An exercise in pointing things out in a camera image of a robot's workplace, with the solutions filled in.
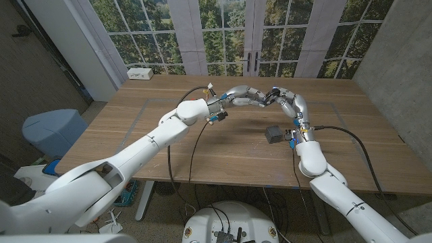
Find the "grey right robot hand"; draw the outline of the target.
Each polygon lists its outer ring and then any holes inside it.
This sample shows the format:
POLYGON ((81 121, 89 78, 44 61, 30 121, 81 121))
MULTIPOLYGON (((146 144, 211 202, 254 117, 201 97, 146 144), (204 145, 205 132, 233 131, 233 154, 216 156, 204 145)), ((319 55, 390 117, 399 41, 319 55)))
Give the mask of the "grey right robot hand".
POLYGON ((294 94, 282 87, 274 87, 267 96, 270 101, 280 104, 282 111, 293 119, 298 143, 315 140, 311 130, 308 107, 301 95, 294 94))

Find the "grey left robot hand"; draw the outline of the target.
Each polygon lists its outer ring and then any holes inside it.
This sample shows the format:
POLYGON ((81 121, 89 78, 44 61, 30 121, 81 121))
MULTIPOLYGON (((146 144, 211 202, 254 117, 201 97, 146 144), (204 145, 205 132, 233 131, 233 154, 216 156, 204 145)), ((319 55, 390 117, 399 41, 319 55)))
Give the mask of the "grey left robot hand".
POLYGON ((211 115, 235 106, 267 106, 265 95, 248 85, 235 86, 223 93, 221 97, 218 97, 211 88, 209 92, 211 97, 207 100, 207 106, 211 115))

